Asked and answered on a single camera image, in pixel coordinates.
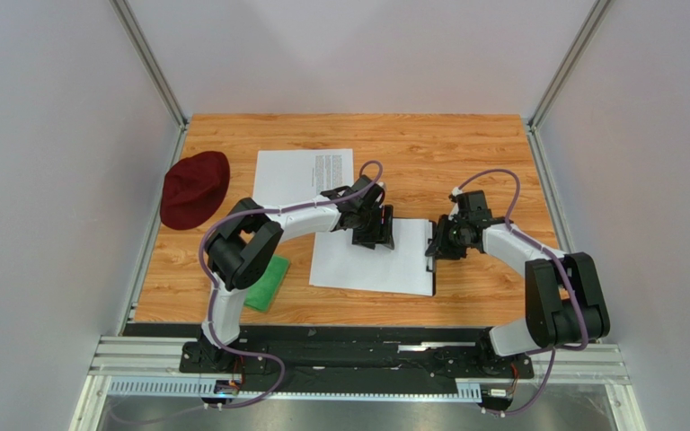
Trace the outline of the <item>black clipboard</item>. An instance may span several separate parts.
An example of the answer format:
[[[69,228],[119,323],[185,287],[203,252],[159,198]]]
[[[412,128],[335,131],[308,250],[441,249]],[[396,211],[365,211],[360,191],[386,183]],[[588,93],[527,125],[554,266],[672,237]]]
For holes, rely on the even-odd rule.
[[[431,295],[435,296],[437,293],[437,265],[434,255],[431,253],[431,247],[436,237],[437,223],[429,220],[428,239],[425,250],[426,272],[430,274],[431,279]]]

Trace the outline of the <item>printed white paper sheet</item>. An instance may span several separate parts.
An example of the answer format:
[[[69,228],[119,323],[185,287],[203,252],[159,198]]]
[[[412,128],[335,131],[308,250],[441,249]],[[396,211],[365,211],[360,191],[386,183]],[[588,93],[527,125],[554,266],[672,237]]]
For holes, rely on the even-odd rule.
[[[354,182],[353,151],[279,150],[258,152],[252,198],[286,206]]]

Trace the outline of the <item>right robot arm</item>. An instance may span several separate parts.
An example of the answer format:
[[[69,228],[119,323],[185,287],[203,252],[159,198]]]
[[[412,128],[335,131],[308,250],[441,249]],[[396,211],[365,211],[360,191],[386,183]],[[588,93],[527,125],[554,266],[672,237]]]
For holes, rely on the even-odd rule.
[[[456,189],[449,198],[454,207],[438,219],[427,257],[460,260],[477,250],[506,263],[525,281],[525,316],[483,332],[478,345],[485,361],[552,348],[578,349],[609,334],[597,268],[587,253],[551,248],[506,217],[493,216],[481,190]]]

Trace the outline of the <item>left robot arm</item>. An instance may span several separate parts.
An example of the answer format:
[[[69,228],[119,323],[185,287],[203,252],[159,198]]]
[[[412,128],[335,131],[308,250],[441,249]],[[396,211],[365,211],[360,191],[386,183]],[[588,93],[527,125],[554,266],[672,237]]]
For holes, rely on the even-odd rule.
[[[384,227],[385,185],[362,175],[351,186],[330,189],[286,206],[262,206],[240,200],[231,212],[208,229],[199,245],[199,264],[211,288],[208,311],[201,324],[205,342],[230,354],[240,335],[243,304],[250,286],[265,274],[278,246],[314,233],[351,230],[367,233]]]

